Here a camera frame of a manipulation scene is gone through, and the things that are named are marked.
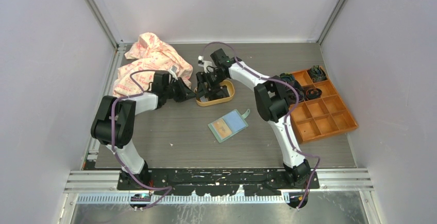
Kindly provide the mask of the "yellow oval tray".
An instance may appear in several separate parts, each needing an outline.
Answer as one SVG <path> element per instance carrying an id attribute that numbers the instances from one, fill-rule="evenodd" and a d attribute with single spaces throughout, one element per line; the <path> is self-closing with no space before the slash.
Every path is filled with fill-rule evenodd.
<path id="1" fill-rule="evenodd" d="M 196 103 L 201 106 L 201 107 L 208 107 L 208 106 L 212 106 L 212 105 L 218 105 L 218 104 L 223 104 L 226 102 L 229 102 L 231 100 L 233 100 L 234 96 L 235 96 L 235 88 L 234 85 L 231 81 L 229 80 L 224 80 L 223 82 L 220 83 L 221 87 L 226 87 L 226 90 L 229 94 L 228 97 L 223 97 L 223 98 L 219 98 L 216 100 L 209 100 L 209 101 L 203 101 L 206 100 L 206 98 L 195 98 Z"/>

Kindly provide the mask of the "green card holder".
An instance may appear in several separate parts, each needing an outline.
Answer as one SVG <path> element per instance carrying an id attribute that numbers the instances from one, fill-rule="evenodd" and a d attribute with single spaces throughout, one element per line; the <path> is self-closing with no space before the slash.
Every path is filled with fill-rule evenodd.
<path id="1" fill-rule="evenodd" d="M 236 135 L 238 132 L 244 130 L 248 127 L 248 123 L 246 121 L 246 118 L 250 115 L 250 109 L 247 109 L 243 114 L 241 114 L 237 109 L 232 110 L 231 112 L 227 113 L 226 115 L 220 117 L 223 118 L 226 124 L 229 126 L 229 128 L 232 130 L 232 135 L 224 140 L 221 140 L 215 131 L 212 129 L 212 123 L 208 124 L 208 128 L 214 135 L 215 139 L 222 143 L 232 136 Z"/>

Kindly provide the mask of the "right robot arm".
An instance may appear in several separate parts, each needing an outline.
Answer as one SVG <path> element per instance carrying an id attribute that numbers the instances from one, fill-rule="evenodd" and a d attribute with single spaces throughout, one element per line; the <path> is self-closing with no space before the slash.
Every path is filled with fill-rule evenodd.
<path id="1" fill-rule="evenodd" d="M 198 65 L 203 67 L 203 71 L 196 74 L 197 97 L 209 97 L 226 79 L 251 89 L 258 114 L 271 126 L 280 146 L 287 184 L 299 188 L 311 181 L 313 170 L 299 148 L 290 122 L 291 99 L 287 90 L 293 87 L 279 76 L 269 77 L 253 70 L 238 57 L 226 55 L 223 49 L 214 51 L 210 57 L 211 61 L 205 61 L 203 56 L 197 59 Z"/>

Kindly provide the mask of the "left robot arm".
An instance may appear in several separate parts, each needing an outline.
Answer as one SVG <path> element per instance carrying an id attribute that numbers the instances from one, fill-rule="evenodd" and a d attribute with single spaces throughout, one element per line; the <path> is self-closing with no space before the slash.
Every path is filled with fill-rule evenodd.
<path id="1" fill-rule="evenodd" d="M 150 183 L 146 161 L 139 155 L 132 140 L 136 115 L 161 108 L 168 99 L 184 102 L 196 94 L 180 78 L 169 71 L 151 70 L 153 79 L 146 87 L 141 86 L 130 74 L 138 94 L 122 97 L 104 96 L 91 127 L 91 136 L 113 153 L 137 189 L 145 189 Z"/>

